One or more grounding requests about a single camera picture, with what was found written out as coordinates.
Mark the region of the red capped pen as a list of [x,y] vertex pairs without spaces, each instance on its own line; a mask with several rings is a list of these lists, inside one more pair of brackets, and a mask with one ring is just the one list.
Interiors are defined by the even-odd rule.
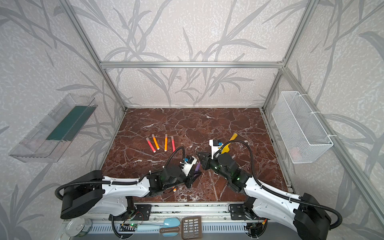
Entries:
[[173,152],[175,152],[175,151],[176,151],[176,144],[175,144],[174,136],[171,136],[171,142],[172,142],[172,149],[173,149]]

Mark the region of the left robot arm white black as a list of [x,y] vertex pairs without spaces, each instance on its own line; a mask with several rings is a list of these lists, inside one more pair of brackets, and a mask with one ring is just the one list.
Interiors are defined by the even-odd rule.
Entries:
[[117,217],[134,211],[133,197],[154,198],[179,185],[191,188],[201,174],[195,162],[170,166],[137,179],[111,178],[96,170],[58,187],[55,196],[62,202],[63,220],[90,213]]

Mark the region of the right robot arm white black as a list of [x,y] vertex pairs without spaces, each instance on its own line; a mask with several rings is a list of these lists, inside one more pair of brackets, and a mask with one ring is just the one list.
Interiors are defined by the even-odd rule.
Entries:
[[264,218],[296,231],[302,240],[325,240],[330,230],[343,222],[342,215],[320,205],[310,194],[290,194],[259,181],[242,170],[229,153],[198,152],[204,170],[212,170],[228,181],[228,187],[248,197],[245,213],[250,219]]

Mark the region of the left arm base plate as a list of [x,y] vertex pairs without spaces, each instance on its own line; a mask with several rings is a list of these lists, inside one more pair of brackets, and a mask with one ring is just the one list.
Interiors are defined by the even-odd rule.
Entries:
[[152,205],[150,204],[139,204],[136,205],[136,210],[134,213],[129,215],[128,220],[130,221],[148,221],[150,219],[152,210]]

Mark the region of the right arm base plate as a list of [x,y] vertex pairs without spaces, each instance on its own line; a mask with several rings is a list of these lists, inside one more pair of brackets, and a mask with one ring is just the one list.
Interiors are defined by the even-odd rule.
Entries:
[[244,204],[230,204],[228,208],[231,220],[254,220],[257,215]]

